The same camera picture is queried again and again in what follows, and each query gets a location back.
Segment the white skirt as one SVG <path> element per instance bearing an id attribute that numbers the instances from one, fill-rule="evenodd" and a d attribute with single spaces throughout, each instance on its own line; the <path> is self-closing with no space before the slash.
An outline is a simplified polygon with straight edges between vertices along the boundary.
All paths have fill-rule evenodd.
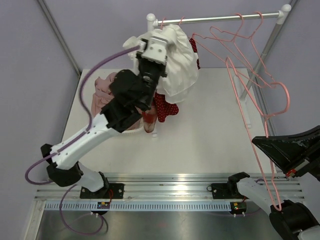
<path id="1" fill-rule="evenodd" d="M 167 56 L 166 66 L 146 60 L 148 63 L 155 63 L 159 67 L 164 67 L 166 76 L 159 78 L 156 92 L 165 95 L 165 100 L 171 104 L 177 104 L 184 101 L 193 85 L 199 77 L 197 67 L 198 55 L 194 53 L 189 39 L 185 32 L 176 24 L 167 25 L 161 29 L 153 29 L 138 37 L 132 36 L 123 43 L 124 49 L 130 49 L 139 46 L 140 39 L 149 39 L 150 37 L 167 37 L 172 40 L 176 49 Z M 138 74 L 142 71 L 142 63 L 136 58 L 137 50 L 128 54 L 133 61 L 133 72 Z"/>

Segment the red polka dot skirt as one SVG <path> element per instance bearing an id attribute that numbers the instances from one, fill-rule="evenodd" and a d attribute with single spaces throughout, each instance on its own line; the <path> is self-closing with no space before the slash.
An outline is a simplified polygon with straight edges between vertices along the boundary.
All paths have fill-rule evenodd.
<path id="1" fill-rule="evenodd" d="M 190 38 L 189 42 L 193 52 L 198 55 L 196 41 L 193 38 Z M 198 56 L 196 57 L 196 63 L 198 70 L 201 69 Z M 175 116 L 179 113 L 179 107 L 177 104 L 167 102 L 164 94 L 159 94 L 156 92 L 154 96 L 154 103 L 157 112 L 157 119 L 160 123 L 164 123 L 166 117 Z"/>

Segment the pink skirt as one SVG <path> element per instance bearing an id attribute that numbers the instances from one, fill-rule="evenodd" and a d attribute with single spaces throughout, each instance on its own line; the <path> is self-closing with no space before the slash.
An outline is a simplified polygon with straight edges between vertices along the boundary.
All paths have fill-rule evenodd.
<path id="1" fill-rule="evenodd" d="M 98 77 L 94 81 L 95 92 L 92 95 L 91 115 L 95 117 L 102 108 L 108 104 L 113 98 L 110 90 L 110 84 L 114 81 L 116 72 L 110 73 L 106 78 Z"/>

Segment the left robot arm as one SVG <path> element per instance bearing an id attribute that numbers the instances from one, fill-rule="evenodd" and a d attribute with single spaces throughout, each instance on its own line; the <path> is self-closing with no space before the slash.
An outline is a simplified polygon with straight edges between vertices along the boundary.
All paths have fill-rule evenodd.
<path id="1" fill-rule="evenodd" d="M 60 187 L 79 185 L 90 198 L 102 199 L 110 184 L 102 172 L 81 165 L 79 160 L 109 138 L 129 129 L 152 108 L 160 77 L 166 75 L 166 63 L 146 58 L 138 60 L 138 74 L 129 69 L 119 71 L 109 88 L 112 100 L 91 118 L 75 136 L 57 145 L 44 144 L 41 153 L 48 162 L 49 178 Z"/>

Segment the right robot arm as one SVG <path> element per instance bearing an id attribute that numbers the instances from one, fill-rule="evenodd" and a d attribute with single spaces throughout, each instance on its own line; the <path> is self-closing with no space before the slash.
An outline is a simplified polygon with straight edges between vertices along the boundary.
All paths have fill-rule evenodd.
<path id="1" fill-rule="evenodd" d="M 256 136 L 252 144 L 261 150 L 287 178 L 305 174 L 320 178 L 320 128 L 281 136 Z M 207 191 L 215 200 L 234 200 L 231 213 L 241 214 L 245 200 L 253 201 L 269 217 L 275 231 L 283 240 L 318 240 L 320 223 L 312 212 L 300 202 L 280 199 L 272 192 L 265 177 L 254 180 L 239 172 L 228 177 L 225 183 L 212 183 Z"/>

